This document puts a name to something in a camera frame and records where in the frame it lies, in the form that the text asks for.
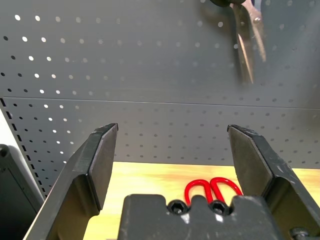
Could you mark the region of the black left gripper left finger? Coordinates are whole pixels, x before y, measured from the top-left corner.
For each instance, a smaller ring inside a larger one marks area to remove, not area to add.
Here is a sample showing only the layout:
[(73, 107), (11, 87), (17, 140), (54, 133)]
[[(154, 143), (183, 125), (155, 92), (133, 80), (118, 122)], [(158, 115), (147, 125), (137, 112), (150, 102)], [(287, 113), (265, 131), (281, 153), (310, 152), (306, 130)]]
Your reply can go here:
[(26, 240), (81, 240), (100, 214), (112, 175), (118, 124), (96, 128), (69, 158), (28, 229)]

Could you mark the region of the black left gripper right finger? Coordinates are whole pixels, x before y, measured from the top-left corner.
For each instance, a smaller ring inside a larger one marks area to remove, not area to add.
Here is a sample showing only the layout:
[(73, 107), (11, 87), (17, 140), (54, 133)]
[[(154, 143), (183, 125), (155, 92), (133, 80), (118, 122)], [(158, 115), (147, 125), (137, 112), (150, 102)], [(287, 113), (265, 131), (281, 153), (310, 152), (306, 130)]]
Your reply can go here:
[(318, 240), (320, 208), (294, 171), (263, 135), (235, 124), (227, 132), (242, 193), (264, 199), (286, 240)]

